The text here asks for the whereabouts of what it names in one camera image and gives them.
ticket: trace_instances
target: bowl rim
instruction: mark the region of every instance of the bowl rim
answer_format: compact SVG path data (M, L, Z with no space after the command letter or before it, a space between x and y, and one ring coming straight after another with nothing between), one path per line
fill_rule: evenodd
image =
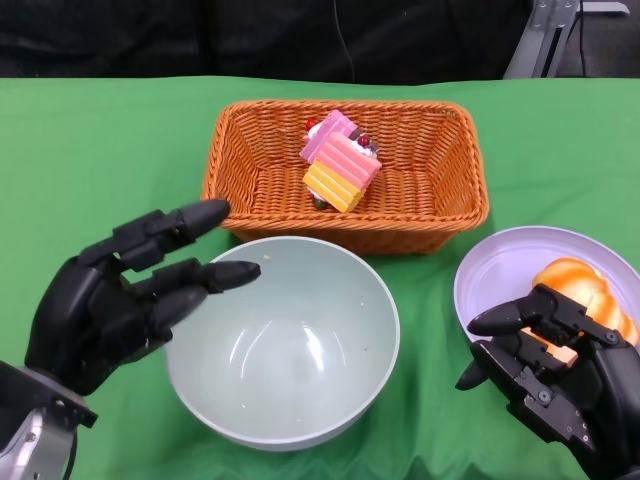
M386 385L387 381L389 380L389 377L391 376L391 373L393 372L393 369L395 367L396 361L398 359L398 352L400 350L400 318L398 315L398 308L396 307L396 302L393 299L393 296L391 295L391 292L389 291L389 288L387 287L387 285L384 283L384 280L382 280L382 278L380 277L380 275L378 275L378 273L367 263L365 262L362 258L360 258L358 255L354 254L353 252L350 252L349 250L347 250L346 248L343 248L339 245L336 245L334 243L331 242L327 242L325 240L319 240L317 238L311 238L311 237L303 237L303 236L277 236L277 237L268 237L268 238L262 238L259 240L254 240L252 242L247 242L247 243L243 243L242 245L238 245L237 247L234 247L230 250L225 251L224 253L218 255L216 258L214 258L213 260L211 260L210 263L213 262L218 262L221 260L224 260L224 257L226 257L227 255L236 252L238 250L242 250L243 248L245 248L247 245L251 245L251 244L257 244L257 243L267 243L267 242L273 242L273 241L281 241L281 240L301 240L301 241L305 241L305 242L313 242L313 243L320 243L320 244L324 244L326 246L335 248L336 250L339 250L345 254L347 254L348 256L354 258L355 260L357 260L362 266L365 267L366 270L369 271L369 273L371 273L373 275L373 277L378 280L378 283L380 284L380 286L382 287L383 291L386 293L387 295L387 299L389 300L390 304L391 304L391 310L393 312L393 320L394 320L394 325L395 325L395 344L394 344L394 348L393 348L393 354L391 356L391 362L389 363L389 367L387 368L387 371L385 372L384 376L382 377L382 379L380 380L380 382L378 383L378 385L376 386L376 388L374 388L373 392L371 393L371 395L359 406L357 407L352 413L348 414L347 416L345 416L344 418L342 418L341 420L339 420L338 422L334 423L333 425L330 425L327 428L324 428L322 430L319 430L317 432L314 433L309 433L306 435L301 435L298 437L291 437L291 438L282 438L282 439L276 439L276 438L260 438L260 437L251 437L249 435L243 435L243 434L239 434L239 433L235 433L231 430L228 430L214 422L212 422L211 420L207 419L204 417L204 415L202 415L200 412L197 411L197 409L191 405L186 398L184 398L184 395L178 391L178 388L176 388L175 382L174 382L174 374L172 373L172 369L171 369L171 365L169 362L169 355L167 352L167 349L164 348L164 356L165 356L165 362L167 365L167 372L169 374L169 381L171 382L171 386L173 387L173 390L176 392L176 394L178 395L178 398L180 398L180 400L182 401L182 403L187 407L187 409L189 409L189 411L196 417L198 418L202 423L204 423L205 425L207 425L209 428L217 431L218 433L229 437L237 442L240 443L244 443L244 444L252 444L252 445L289 445L289 444L304 444L306 442L309 442L311 440L315 440L318 438L322 438L324 436L326 436L327 434L331 433L331 432L340 432L341 428L345 425L349 425L352 421L354 421L357 417L359 417L370 405L371 403L373 403L373 401L376 399L376 397L380 394L380 392L382 391L383 387Z

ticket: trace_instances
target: toy bread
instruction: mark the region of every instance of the toy bread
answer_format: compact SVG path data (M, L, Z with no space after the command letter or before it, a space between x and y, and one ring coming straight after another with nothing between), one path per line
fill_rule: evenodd
M587 308L587 315L599 324L618 330L624 339L638 346L640 333L634 321L622 310L611 293L609 282L601 272L576 258L559 258L551 262L533 279L533 285L544 284ZM566 363L576 353L568 347L559 348L547 343L547 352Z

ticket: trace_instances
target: purple-rimmed plate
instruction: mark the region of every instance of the purple-rimmed plate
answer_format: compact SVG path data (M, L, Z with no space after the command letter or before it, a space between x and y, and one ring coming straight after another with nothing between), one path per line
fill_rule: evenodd
M460 325L488 308L525 296L531 281L560 257L575 257L600 270L627 315L640 328L640 275L620 255L595 240L561 228L531 226L485 238L464 257L453 284Z

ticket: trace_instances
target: orange wicker basket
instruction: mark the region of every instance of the orange wicker basket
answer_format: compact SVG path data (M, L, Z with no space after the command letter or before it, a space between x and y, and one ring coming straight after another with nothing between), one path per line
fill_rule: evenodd
M355 210L314 209L300 158L305 123L338 109L380 146L380 172ZM450 103L255 101L225 108L202 198L226 198L244 241L321 238L358 254L431 253L489 213L476 129Z

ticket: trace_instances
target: green tablecloth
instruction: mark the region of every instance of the green tablecloth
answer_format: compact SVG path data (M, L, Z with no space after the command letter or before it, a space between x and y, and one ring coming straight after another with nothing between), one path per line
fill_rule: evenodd
M88 398L74 478L583 478L505 410L490 384L453 386L470 360L452 305L456 267L484 236L546 224L590 235L640 267L640 82L533 80L368 87L236 78L0 81L1 357L20 364L35 307L61 262L153 208L196 200L220 109L255 98L458 102L478 126L492 213L432 256L370 258L398 304L395 371L337 439L288 454L253 451L182 406L161 352ZM234 240L204 237L172 260L209 260Z

